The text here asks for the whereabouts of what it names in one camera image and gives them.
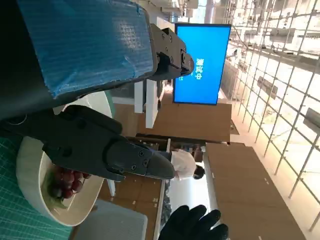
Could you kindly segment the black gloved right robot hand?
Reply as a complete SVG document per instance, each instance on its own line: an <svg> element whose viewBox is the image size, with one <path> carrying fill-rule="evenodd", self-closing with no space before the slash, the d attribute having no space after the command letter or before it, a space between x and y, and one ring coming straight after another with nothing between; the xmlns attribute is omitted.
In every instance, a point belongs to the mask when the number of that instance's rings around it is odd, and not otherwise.
<svg viewBox="0 0 320 240"><path fill-rule="evenodd" d="M226 240L229 228L216 225L221 212L214 209L207 213L204 205L190 209L187 205L177 208L160 231L159 240Z"/></svg>

